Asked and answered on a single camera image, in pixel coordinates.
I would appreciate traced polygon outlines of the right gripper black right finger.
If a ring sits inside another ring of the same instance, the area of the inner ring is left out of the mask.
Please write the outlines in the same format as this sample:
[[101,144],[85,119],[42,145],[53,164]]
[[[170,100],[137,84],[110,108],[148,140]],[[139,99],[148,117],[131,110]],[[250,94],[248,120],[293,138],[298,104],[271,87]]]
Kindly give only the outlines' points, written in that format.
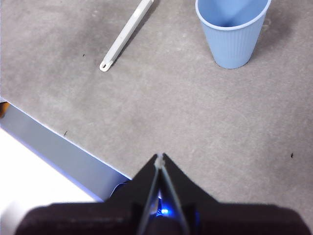
[[304,235],[294,210],[269,204],[222,203],[166,155],[161,155],[162,202],[187,235]]

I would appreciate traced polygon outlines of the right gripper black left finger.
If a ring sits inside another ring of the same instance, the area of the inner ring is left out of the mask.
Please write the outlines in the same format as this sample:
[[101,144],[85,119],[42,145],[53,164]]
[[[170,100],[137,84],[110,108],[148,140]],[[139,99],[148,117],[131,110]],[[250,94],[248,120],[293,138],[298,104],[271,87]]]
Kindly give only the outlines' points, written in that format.
[[104,202],[54,203],[31,209],[19,223],[17,235],[122,235],[136,234],[143,216],[157,200],[153,155],[126,184]]

